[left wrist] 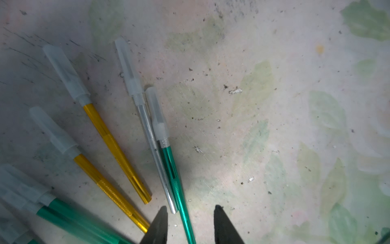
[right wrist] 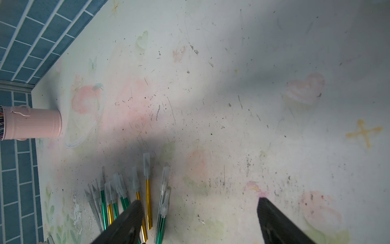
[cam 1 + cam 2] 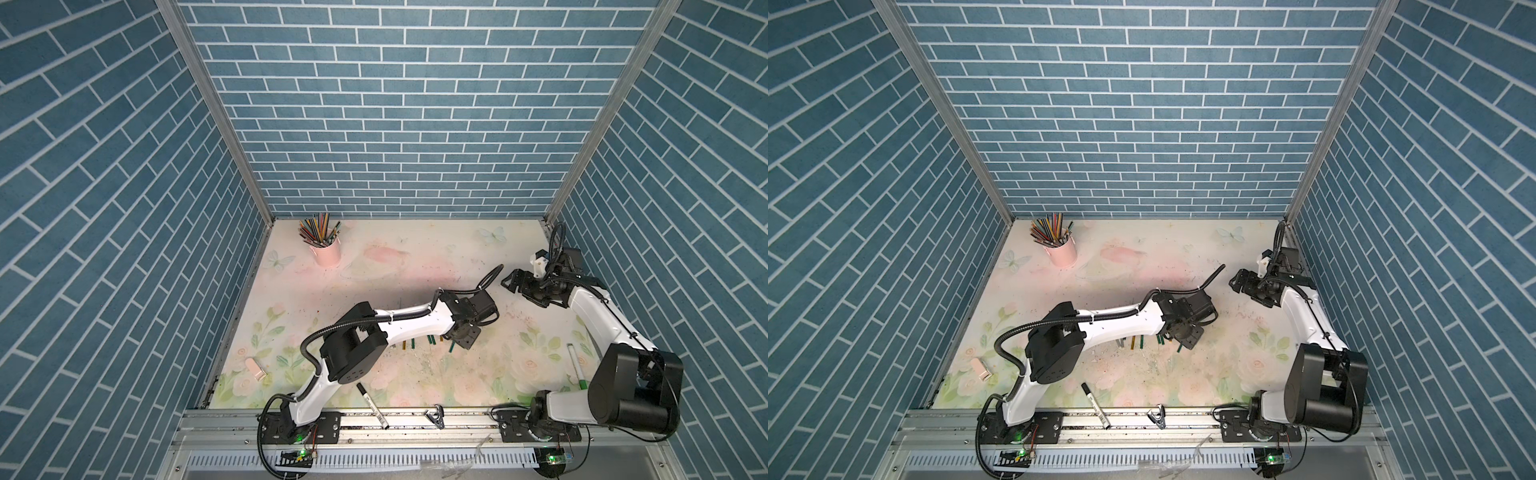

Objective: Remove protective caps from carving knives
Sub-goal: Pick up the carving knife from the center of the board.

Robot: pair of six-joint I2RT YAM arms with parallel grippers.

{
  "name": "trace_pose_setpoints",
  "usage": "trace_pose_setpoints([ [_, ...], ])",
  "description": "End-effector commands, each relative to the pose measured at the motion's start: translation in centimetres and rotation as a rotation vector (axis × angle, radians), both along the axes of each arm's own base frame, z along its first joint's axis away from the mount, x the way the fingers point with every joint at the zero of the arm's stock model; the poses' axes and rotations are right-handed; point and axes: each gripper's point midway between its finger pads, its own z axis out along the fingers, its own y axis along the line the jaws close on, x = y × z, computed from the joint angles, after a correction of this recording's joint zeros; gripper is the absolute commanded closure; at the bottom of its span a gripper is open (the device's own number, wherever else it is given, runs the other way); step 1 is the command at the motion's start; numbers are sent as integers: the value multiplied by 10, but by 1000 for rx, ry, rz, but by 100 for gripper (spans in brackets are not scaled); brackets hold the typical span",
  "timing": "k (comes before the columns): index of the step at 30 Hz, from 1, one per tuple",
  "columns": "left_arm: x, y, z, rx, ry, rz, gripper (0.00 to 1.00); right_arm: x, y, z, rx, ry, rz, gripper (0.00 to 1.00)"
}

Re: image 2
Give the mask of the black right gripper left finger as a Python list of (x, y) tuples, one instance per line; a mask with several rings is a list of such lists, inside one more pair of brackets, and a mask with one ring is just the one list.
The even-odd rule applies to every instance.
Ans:
[(142, 202), (135, 200), (92, 244), (137, 244), (143, 218)]

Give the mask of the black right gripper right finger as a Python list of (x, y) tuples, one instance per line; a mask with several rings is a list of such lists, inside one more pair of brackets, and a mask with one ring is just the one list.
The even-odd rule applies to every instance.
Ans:
[(259, 198), (257, 214), (265, 244), (314, 244), (268, 198)]

